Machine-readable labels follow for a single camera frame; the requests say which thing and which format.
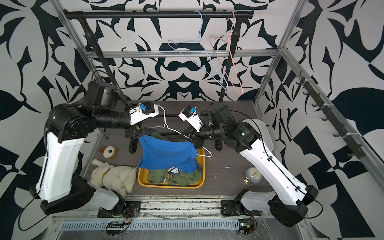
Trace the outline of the white wire hanger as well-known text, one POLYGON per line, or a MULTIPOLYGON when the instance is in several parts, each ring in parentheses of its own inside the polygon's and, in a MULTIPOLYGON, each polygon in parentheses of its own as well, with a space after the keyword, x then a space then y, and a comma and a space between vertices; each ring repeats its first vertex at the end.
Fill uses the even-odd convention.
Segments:
MULTIPOLYGON (((169 127, 168 123, 167 123, 167 117, 166 117, 166 110, 164 107, 160 106, 160 105, 157 105, 155 104, 155 106, 159 107, 161 110, 163 110, 163 119, 164 119, 164 124, 163 126, 154 126, 154 127, 151 127, 151 129, 156 129, 156 128, 162 128, 162 129, 168 129, 172 132, 175 132, 177 134, 180 134, 181 132, 179 132, 178 130, 175 130, 175 129, 172 129, 169 127)), ((208 150, 207 148, 203 147, 203 150, 205 150, 206 152, 209 153, 209 155, 199 155, 197 154, 197 156, 200 156, 200 157, 208 157, 208 158, 211 158, 213 155, 212 155, 212 152, 210 150, 208 150)))

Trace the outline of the blue tank top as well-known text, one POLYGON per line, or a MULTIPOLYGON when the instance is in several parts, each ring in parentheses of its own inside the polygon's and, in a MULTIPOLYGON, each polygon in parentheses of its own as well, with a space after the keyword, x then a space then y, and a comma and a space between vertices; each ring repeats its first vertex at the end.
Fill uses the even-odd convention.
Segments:
POLYGON ((138 165, 141 169, 161 170, 177 168, 186 173, 197 167, 197 149, 190 142, 170 142, 150 136, 139 138, 143 156, 138 165))

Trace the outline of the dark green printed tank top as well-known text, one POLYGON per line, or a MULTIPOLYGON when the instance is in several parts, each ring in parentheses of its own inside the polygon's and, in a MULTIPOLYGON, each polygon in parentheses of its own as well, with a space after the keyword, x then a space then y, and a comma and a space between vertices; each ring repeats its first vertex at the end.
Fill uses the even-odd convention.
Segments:
POLYGON ((203 166, 198 163, 198 151, 190 142, 171 142, 155 132, 139 138, 143 156, 138 165, 149 170, 151 184, 166 183, 186 187, 203 176, 203 166))

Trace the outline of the pink wire hanger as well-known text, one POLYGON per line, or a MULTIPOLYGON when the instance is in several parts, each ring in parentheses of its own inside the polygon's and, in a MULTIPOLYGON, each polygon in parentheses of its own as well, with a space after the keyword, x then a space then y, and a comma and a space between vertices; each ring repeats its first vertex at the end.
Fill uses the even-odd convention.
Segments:
POLYGON ((230 82, 232 87, 237 92, 237 94, 239 96, 241 96, 244 93, 244 89, 243 89, 242 82, 240 81, 240 79, 237 76, 238 72, 237 72, 237 69, 236 69, 236 66, 234 63, 234 54, 235 54, 236 49, 237 49, 237 43, 240 39, 241 24, 243 22, 243 19, 239 18, 240 22, 237 23, 238 20, 235 18, 235 13, 233 11, 232 11, 232 14, 233 14, 232 26, 229 30, 229 34, 227 36, 227 39, 224 40, 224 36, 219 37, 219 36, 210 35, 209 43, 211 45, 212 51, 214 52, 216 58, 219 58, 219 56, 217 54, 217 50, 215 49, 214 45, 212 44, 212 38, 214 40, 216 40, 217 42, 222 41, 222 42, 227 44, 227 47, 229 50, 229 55, 228 55, 226 68, 223 67, 223 63, 221 62, 220 59, 218 59, 219 63, 221 64, 222 70, 224 71, 224 76, 223 76, 224 84, 226 84, 226 86, 229 87, 230 85, 228 82, 230 82), (238 89, 236 88, 236 85, 233 83, 232 79, 230 78, 230 71, 231 71, 232 66, 234 66, 235 79, 238 81, 241 92, 238 91, 238 89))

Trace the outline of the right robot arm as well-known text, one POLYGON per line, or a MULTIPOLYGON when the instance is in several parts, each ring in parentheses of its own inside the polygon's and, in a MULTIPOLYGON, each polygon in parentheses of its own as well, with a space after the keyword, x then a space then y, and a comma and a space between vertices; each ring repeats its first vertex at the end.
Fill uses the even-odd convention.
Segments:
POLYGON ((233 111, 223 103, 210 105, 209 121, 205 123, 197 108, 187 106, 179 113, 182 121, 190 124, 180 138, 200 149, 205 140, 221 140, 248 160, 274 189, 270 193, 255 193, 243 190, 235 198, 239 213, 263 212, 271 214, 286 227, 301 222, 308 213, 308 205, 316 200, 319 191, 315 186, 306 186, 273 155, 267 147, 257 123, 237 123, 233 111))

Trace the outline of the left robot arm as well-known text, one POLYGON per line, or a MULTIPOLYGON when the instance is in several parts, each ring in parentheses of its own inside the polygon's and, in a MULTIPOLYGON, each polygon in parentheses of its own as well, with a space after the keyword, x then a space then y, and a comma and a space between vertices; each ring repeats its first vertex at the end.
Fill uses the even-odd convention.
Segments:
POLYGON ((140 122, 156 117, 159 107, 152 102, 126 104, 117 86, 92 81, 83 98, 73 104, 52 108, 45 126, 46 155, 38 183, 30 193, 42 200, 46 215, 94 206, 114 215, 126 209, 123 195, 98 187, 76 173, 80 148, 96 129, 123 129, 136 139, 143 133, 140 122))

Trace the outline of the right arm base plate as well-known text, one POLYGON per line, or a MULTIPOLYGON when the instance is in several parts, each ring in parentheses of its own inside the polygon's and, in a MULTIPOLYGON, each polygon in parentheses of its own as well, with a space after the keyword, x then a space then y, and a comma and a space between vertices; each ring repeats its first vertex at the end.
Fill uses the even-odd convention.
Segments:
POLYGON ((240 201, 221 200, 221 215, 224 217, 255 216, 253 211, 248 211, 240 201))

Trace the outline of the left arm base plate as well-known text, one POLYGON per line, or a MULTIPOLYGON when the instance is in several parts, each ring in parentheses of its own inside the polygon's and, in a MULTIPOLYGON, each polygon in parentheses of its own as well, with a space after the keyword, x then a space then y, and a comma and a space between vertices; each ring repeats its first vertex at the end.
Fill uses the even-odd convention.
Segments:
POLYGON ((119 202, 112 210, 99 208, 97 218, 130 218, 137 216, 141 211, 141 201, 119 202))

